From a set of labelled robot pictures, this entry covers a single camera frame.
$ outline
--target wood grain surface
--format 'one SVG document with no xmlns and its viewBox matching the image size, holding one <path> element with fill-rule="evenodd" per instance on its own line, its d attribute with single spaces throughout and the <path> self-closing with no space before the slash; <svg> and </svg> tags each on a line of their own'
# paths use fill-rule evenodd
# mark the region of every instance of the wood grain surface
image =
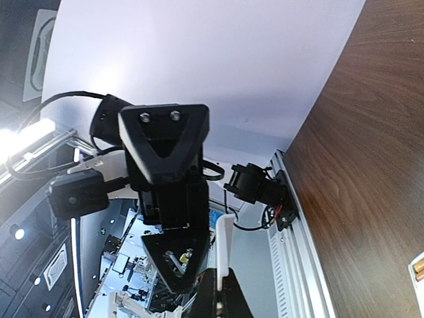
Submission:
<svg viewBox="0 0 424 318">
<path fill-rule="evenodd" d="M 367 0 L 285 163 L 339 317 L 420 317 L 424 1 Z"/>
</svg>

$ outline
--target robotic arm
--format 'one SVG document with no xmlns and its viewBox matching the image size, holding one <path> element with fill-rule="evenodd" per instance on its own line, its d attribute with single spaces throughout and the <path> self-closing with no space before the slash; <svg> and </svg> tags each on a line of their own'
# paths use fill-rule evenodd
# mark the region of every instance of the robotic arm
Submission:
<svg viewBox="0 0 424 318">
<path fill-rule="evenodd" d="M 210 245 L 209 188 L 203 169 L 212 167 L 222 177 L 224 172 L 203 160 L 209 109 L 205 105 L 134 106 L 112 95 L 102 99 L 90 135 L 92 141 L 99 138 L 113 147 L 56 176 L 48 190 L 50 206 L 57 216 L 71 219 L 106 209 L 109 199 L 139 199 L 143 222 L 161 225 L 163 230 L 142 237 L 149 259 L 171 292 L 189 293 Z M 225 188 L 241 200 L 273 207 L 276 213 L 268 215 L 267 225 L 276 220 L 282 230 L 297 217 L 283 172 L 271 180 L 265 170 L 252 164 L 233 166 L 233 170 Z M 228 226 L 232 228 L 233 220 Z M 174 271 L 169 257 L 188 250 L 191 256 L 184 272 Z M 115 303 L 127 301 L 124 295 L 114 297 Z M 204 273 L 192 312 L 190 317 L 252 317 L 228 268 Z"/>
<path fill-rule="evenodd" d="M 72 174 L 56 177 L 48 192 L 50 205 L 70 219 L 105 209 L 110 195 L 137 196 L 144 223 L 163 230 L 142 238 L 147 255 L 171 292 L 187 293 L 209 249 L 209 189 L 202 152 L 208 132 L 205 105 L 132 106 L 107 95 L 90 133 L 123 151 L 93 158 L 70 170 Z M 192 251 L 187 268 L 176 275 L 165 255 L 187 250 Z"/>
</svg>

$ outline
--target metal frame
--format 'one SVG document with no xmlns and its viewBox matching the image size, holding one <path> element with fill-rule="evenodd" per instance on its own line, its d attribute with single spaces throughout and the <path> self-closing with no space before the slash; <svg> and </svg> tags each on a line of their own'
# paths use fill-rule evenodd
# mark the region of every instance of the metal frame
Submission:
<svg viewBox="0 0 424 318">
<path fill-rule="evenodd" d="M 286 171 L 283 154 L 277 151 L 270 166 L 274 175 Z M 268 230 L 279 318 L 335 318 L 323 269 L 293 184 L 288 182 L 299 208 L 299 218 L 278 232 Z"/>
<path fill-rule="evenodd" d="M 31 156 L 22 158 L 13 164 L 13 168 L 16 171 L 23 171 L 27 168 L 31 168 L 36 163 L 40 162 L 48 154 L 57 150 L 59 147 L 66 144 L 76 134 L 74 129 L 58 130 L 56 129 L 55 136 L 42 146 L 38 147 L 35 151 L 31 152 Z M 14 178 L 8 173 L 8 171 L 0 175 L 0 191 L 4 187 L 7 187 L 10 182 L 13 182 Z"/>
</svg>

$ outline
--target white wall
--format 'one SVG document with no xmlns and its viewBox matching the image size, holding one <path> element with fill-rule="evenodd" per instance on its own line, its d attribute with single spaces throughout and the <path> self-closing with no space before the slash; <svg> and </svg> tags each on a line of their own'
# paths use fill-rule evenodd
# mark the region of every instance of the white wall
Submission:
<svg viewBox="0 0 424 318">
<path fill-rule="evenodd" d="M 204 103 L 205 155 L 268 163 L 322 90 L 364 0 L 62 0 L 43 97 L 73 89 L 131 103 Z M 97 101 L 43 113 L 87 134 Z"/>
<path fill-rule="evenodd" d="M 239 225 L 257 227 L 264 205 L 250 205 Z M 278 316 L 271 252 L 266 231 L 245 232 L 234 228 L 230 267 L 234 270 L 254 317 Z"/>
</svg>

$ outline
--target screw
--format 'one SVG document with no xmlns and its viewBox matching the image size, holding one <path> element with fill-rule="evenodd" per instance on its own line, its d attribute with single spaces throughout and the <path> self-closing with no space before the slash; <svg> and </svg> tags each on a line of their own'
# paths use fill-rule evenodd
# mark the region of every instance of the screw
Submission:
<svg viewBox="0 0 424 318">
<path fill-rule="evenodd" d="M 181 113 L 179 111 L 172 111 L 170 116 L 172 121 L 179 121 L 181 119 Z"/>
<path fill-rule="evenodd" d="M 150 114 L 149 113 L 141 113 L 140 119 L 143 123 L 149 123 L 150 122 Z"/>
<path fill-rule="evenodd" d="M 69 203 L 71 203 L 72 205 L 74 205 L 74 204 L 76 204 L 77 203 L 77 198 L 76 197 L 70 197 L 69 199 L 68 199 L 68 201 L 69 201 Z"/>
</svg>

